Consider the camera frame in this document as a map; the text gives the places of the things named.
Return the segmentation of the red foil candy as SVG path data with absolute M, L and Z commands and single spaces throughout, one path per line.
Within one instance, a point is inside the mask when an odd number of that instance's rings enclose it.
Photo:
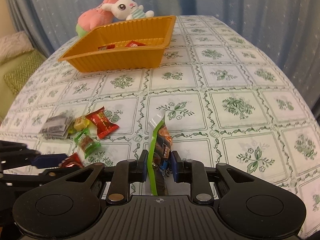
M 101 107 L 100 109 L 85 116 L 86 119 L 97 127 L 97 136 L 100 140 L 104 139 L 107 135 L 119 128 L 117 124 L 110 122 L 106 117 L 104 110 L 105 107 Z

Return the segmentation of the blue starry curtain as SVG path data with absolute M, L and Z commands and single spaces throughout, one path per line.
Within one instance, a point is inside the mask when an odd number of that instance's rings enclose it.
M 264 51 L 319 111 L 319 0 L 134 0 L 155 15 L 209 15 Z M 14 27 L 50 55 L 102 0 L 7 0 Z

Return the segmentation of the orange plastic tray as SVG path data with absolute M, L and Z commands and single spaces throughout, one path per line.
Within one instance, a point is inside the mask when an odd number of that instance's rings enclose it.
M 71 46 L 59 61 L 67 61 L 82 73 L 157 68 L 171 42 L 175 22 L 176 16 L 161 16 L 97 27 Z M 131 40 L 145 46 L 125 47 Z M 98 50 L 108 44 L 115 44 L 115 48 Z

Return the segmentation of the green candy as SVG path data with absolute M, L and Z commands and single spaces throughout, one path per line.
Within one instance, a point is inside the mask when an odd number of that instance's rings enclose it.
M 74 142 L 84 152 L 85 159 L 87 159 L 95 150 L 101 147 L 99 142 L 93 140 L 89 136 L 89 128 L 84 128 L 79 131 L 74 138 Z

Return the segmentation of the red double-happiness candy packet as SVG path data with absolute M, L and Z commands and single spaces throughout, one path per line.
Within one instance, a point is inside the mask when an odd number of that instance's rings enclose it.
M 145 46 L 145 44 L 138 41 L 134 41 L 134 40 L 131 40 L 128 44 L 125 45 L 125 47 L 141 47 L 141 46 Z

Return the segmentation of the pink star plush toy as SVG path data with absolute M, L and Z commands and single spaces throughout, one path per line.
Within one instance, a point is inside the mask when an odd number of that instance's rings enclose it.
M 96 8 L 83 12 L 77 21 L 75 31 L 79 37 L 84 37 L 87 33 L 96 27 L 112 23 L 114 15 L 102 9 L 105 3 L 114 4 L 118 0 L 103 0 Z

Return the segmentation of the floral green white tablecloth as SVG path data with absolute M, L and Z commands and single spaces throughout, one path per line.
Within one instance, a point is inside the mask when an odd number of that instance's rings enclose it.
M 180 16 L 155 69 L 81 73 L 59 61 L 78 38 L 29 79 L 1 125 L 1 139 L 43 154 L 80 152 L 72 139 L 45 139 L 47 118 L 104 108 L 117 131 L 85 165 L 112 166 L 148 148 L 148 122 L 165 111 L 172 148 L 206 166 L 228 163 L 298 195 L 300 231 L 319 230 L 319 125 L 286 75 L 258 48 L 211 16 Z

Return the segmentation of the white rabbit plush toy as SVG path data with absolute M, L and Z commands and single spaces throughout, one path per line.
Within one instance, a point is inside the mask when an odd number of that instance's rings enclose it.
M 117 0 L 115 3 L 104 3 L 101 8 L 111 12 L 118 20 L 135 20 L 150 18 L 155 15 L 152 10 L 144 12 L 144 7 L 133 0 Z

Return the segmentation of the yellow candy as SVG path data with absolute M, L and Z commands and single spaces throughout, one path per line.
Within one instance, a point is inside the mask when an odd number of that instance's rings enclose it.
M 89 120 L 85 116 L 81 116 L 75 119 L 73 128 L 78 132 L 87 128 L 88 125 L 89 125 Z

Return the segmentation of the green zigzag cushion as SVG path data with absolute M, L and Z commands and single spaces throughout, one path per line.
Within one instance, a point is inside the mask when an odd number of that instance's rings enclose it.
M 17 56 L 2 65 L 2 67 L 7 67 L 2 79 L 14 97 L 19 94 L 30 77 L 46 59 L 38 50 L 33 50 Z

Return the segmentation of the beige embroidered pillow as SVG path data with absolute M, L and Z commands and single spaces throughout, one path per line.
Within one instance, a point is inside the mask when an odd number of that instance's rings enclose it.
M 4 64 L 7 61 L 16 58 L 24 53 L 34 50 L 34 47 L 29 40 L 29 37 L 24 31 L 4 36 L 0 39 L 0 63 Z

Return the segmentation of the large red snack packet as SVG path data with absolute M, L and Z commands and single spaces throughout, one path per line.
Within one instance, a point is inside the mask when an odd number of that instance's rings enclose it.
M 115 48 L 115 44 L 108 44 L 108 45 L 98 47 L 98 50 L 108 50 L 108 49 L 114 49 L 114 48 Z

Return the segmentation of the black seaweed snack packet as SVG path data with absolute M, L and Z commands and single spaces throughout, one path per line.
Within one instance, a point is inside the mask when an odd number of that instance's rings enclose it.
M 39 133 L 47 137 L 66 139 L 69 126 L 73 121 L 72 113 L 62 113 L 48 118 Z

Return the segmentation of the silver green snack pouch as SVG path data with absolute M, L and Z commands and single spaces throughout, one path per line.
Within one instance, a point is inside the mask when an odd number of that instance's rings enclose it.
M 165 110 L 158 113 L 148 122 L 149 149 L 147 169 L 151 194 L 166 196 L 168 190 L 165 176 L 168 173 L 172 147 L 172 137 L 165 123 Z

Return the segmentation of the dark red candy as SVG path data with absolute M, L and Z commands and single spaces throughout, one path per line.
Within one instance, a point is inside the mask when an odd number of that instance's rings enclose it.
M 84 165 L 82 164 L 80 157 L 77 153 L 73 153 L 72 155 L 68 156 L 66 159 L 59 163 L 59 167 L 79 167 L 83 168 Z

